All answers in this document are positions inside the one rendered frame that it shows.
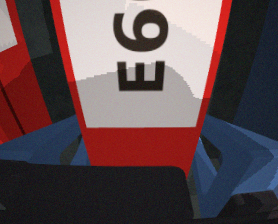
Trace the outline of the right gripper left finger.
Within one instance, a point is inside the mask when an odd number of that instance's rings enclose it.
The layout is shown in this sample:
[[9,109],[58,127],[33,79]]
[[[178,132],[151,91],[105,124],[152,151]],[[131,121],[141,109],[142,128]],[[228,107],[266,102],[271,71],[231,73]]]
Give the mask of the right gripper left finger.
[[[60,164],[60,155],[81,134],[76,114],[0,144],[0,159]],[[70,165],[91,166],[83,138]]]

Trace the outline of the blue rectangular platform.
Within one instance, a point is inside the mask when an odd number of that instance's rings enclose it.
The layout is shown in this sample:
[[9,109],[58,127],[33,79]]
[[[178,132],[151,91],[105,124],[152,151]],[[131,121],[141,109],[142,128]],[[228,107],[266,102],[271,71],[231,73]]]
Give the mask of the blue rectangular platform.
[[233,125],[278,141],[278,0],[270,0]]

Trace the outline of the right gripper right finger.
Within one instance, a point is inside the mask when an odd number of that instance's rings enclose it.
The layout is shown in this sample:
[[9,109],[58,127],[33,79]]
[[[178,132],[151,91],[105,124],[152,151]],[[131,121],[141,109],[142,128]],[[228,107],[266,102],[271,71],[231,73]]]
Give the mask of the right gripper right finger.
[[278,141],[208,114],[201,134],[223,156],[217,174],[199,137],[191,165],[201,218],[217,217],[235,194],[273,190],[278,185]]

